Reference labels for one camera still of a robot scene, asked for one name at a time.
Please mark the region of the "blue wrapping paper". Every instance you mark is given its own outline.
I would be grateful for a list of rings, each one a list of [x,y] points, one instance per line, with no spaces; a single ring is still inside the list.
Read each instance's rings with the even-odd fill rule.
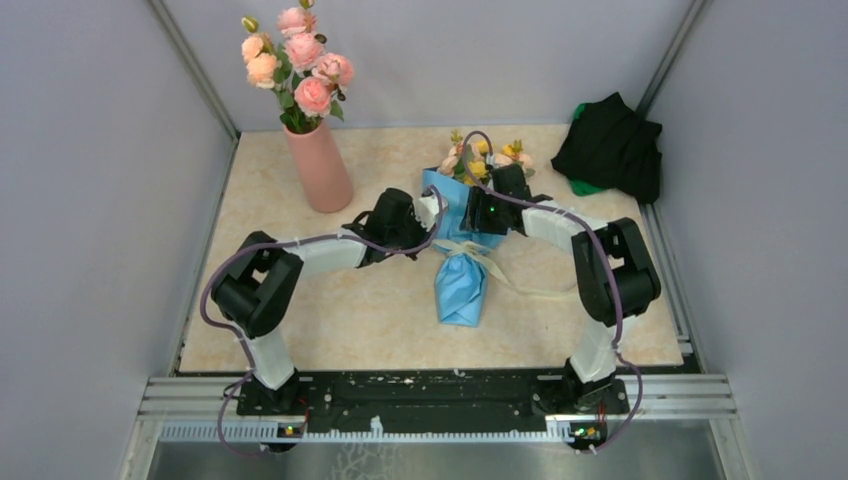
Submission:
[[[462,228],[471,188],[430,168],[422,171],[422,188],[431,186],[447,202],[436,238],[461,245],[471,242],[474,254],[455,253],[451,248],[434,244],[445,255],[435,277],[435,294],[439,322],[446,325],[476,327],[479,324],[488,288],[489,272],[477,258],[496,249],[503,235],[467,231]]]

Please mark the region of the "cream ribbon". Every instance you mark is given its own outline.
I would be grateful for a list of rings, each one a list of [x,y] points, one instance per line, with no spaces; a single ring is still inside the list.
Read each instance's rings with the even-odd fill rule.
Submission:
[[[560,300],[568,298],[577,293],[577,282],[571,282],[564,290],[545,290],[528,288],[511,281],[509,276],[502,270],[495,260],[487,256],[490,248],[477,244],[472,241],[463,241],[461,243],[447,239],[437,239],[434,242],[436,247],[446,251],[448,257],[466,255],[482,266],[491,276],[497,281],[508,287],[517,294],[550,300]]]

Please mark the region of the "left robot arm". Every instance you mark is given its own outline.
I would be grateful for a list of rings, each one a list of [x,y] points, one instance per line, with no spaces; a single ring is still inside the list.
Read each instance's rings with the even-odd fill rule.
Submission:
[[[281,241],[255,231],[211,275],[201,294],[201,317],[237,337],[248,360],[247,378],[263,404],[288,413],[300,388],[281,326],[298,282],[390,257],[416,259],[436,239],[447,211],[435,187],[419,198],[388,188],[372,209],[330,233]]]

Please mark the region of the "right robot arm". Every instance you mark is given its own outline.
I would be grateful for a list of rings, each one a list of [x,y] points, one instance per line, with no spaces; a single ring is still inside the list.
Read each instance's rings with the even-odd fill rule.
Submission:
[[[644,313],[661,293],[640,229],[631,218],[593,223],[552,197],[531,193],[517,165],[489,167],[488,182],[472,175],[463,227],[490,234],[517,232],[571,253],[577,293],[590,317],[563,373],[563,398],[576,412],[596,407],[620,363],[625,321]]]

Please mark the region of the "small yellow pink flower bouquet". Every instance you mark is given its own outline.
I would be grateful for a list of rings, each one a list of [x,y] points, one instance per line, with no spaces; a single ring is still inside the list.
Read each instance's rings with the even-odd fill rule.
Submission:
[[[532,157],[525,152],[521,139],[515,139],[500,149],[487,140],[465,142],[465,137],[456,129],[451,131],[450,139],[452,146],[436,171],[460,183],[472,186],[473,177],[487,183],[495,169],[510,165],[518,165],[525,178],[535,174]]]

